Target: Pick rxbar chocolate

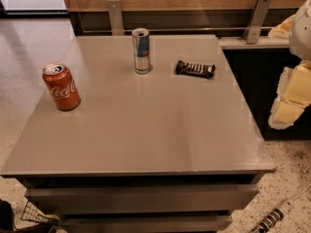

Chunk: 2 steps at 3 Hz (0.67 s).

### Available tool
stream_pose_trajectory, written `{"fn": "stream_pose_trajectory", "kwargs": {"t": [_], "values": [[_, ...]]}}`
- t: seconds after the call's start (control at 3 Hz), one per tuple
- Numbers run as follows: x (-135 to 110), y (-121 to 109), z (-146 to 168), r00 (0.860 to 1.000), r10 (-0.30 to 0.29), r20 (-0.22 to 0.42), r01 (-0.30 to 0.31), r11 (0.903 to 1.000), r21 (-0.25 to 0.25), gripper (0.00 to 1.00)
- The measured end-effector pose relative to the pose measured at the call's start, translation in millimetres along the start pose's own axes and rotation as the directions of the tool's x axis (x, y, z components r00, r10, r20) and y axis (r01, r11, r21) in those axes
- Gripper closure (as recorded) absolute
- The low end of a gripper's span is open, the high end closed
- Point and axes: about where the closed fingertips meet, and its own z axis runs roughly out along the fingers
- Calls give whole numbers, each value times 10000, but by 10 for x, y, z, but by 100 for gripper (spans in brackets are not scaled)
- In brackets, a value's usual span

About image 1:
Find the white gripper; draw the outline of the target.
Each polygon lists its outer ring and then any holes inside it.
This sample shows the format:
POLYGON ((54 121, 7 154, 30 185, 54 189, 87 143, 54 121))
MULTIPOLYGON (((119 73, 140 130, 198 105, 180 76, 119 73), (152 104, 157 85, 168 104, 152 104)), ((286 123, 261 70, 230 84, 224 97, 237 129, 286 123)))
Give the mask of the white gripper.
MULTIPOLYGON (((289 39, 291 54, 300 59, 311 59, 311 0, 306 0, 295 16, 273 27, 268 36, 289 39)), ((277 130, 293 126, 310 105, 311 62, 302 61, 293 69, 285 67, 279 79, 277 97, 272 104, 268 124, 277 130)))

